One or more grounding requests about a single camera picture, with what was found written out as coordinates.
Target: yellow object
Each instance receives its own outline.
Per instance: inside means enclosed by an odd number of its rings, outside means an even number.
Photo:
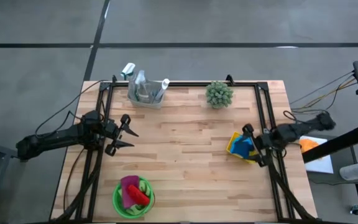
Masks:
[[[240,158],[240,159],[245,160],[246,162],[248,162],[248,163],[250,163],[250,164],[256,163],[256,161],[252,161],[252,160],[249,160],[249,159],[244,159],[244,158],[242,158],[242,156],[230,152],[230,148],[231,148],[231,145],[233,144],[233,141],[234,141],[237,137],[240,137],[240,136],[241,136],[240,133],[238,133],[238,132],[236,132],[236,131],[234,132],[234,134],[233,134],[233,135],[231,136],[231,138],[230,138],[229,144],[227,145],[226,151],[227,151],[228,153],[232,154],[233,156],[236,156],[236,157],[238,157],[238,158]],[[249,153],[250,156],[254,156],[254,155],[256,155],[256,154],[258,154],[258,152],[257,152],[256,150],[253,150],[252,152]]]
[[[319,145],[317,142],[312,141],[310,139],[301,139],[301,140],[299,140],[299,144],[301,145],[302,153],[305,153],[305,152],[309,151],[310,149]]]

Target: pink cloth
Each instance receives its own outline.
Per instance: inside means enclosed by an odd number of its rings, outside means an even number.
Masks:
[[[121,179],[121,189],[122,189],[122,201],[124,204],[124,208],[128,209],[131,208],[136,203],[131,199],[128,195],[127,188],[133,184],[135,187],[139,188],[139,176],[131,175],[126,176]]]

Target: blue object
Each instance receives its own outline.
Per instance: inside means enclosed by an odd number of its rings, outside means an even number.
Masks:
[[[242,136],[239,136],[233,140],[231,144],[230,153],[238,154],[243,159],[248,159],[249,152],[254,150],[251,138],[245,138],[241,140]]]

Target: red object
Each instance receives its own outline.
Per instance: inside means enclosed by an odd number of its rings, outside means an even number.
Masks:
[[[127,188],[128,195],[131,197],[133,201],[138,205],[148,205],[150,203],[150,199],[143,194],[137,187],[133,184],[128,186]]]

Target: yellow cable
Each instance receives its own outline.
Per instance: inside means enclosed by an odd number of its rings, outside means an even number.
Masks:
[[[352,80],[349,80],[346,83],[343,83],[341,85],[339,85],[337,88],[333,89],[332,91],[330,91],[329,93],[325,94],[325,95],[321,95],[319,97],[317,97],[316,99],[310,101],[309,103],[305,104],[304,106],[302,106],[301,108],[296,108],[296,110],[302,110],[302,109],[307,109],[312,107],[313,105],[317,104],[318,102],[320,102],[322,99],[324,99],[325,97],[329,96],[332,93],[335,93],[336,91],[339,90],[343,90],[344,88],[349,87],[350,85],[353,85],[355,83],[351,83],[355,80],[355,78],[353,78]]]

